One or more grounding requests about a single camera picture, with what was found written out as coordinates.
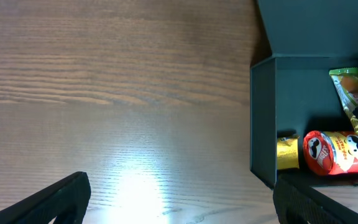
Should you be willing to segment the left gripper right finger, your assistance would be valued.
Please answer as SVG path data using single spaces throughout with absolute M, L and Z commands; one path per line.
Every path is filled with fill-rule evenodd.
M 273 203 L 281 224 L 358 224 L 358 213 L 288 175 L 276 181 Z

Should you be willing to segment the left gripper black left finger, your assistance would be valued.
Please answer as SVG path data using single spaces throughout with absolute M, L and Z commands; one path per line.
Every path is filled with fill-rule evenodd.
M 86 172 L 75 172 L 0 211 L 0 224 L 82 224 L 91 196 Z

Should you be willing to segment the green snack packet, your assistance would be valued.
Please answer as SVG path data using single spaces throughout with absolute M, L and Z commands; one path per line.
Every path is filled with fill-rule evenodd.
M 342 108 L 349 118 L 354 131 L 358 134 L 358 118 L 353 111 L 358 107 L 358 68 L 339 68 L 329 71 Z

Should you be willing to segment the yellow biscuit packet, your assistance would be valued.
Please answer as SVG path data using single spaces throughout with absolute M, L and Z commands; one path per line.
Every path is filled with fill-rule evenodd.
M 277 169 L 299 169 L 297 135 L 277 139 Z

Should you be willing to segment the red Pringles can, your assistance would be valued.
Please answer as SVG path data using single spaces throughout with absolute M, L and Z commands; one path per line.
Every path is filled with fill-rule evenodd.
M 311 131 L 303 140 L 305 161 L 315 174 L 358 174 L 358 134 Z

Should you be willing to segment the black open gift box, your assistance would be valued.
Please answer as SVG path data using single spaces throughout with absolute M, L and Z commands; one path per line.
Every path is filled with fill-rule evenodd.
M 250 169 L 273 188 L 279 136 L 352 129 L 329 71 L 358 67 L 358 0 L 257 7 L 272 54 L 250 70 Z

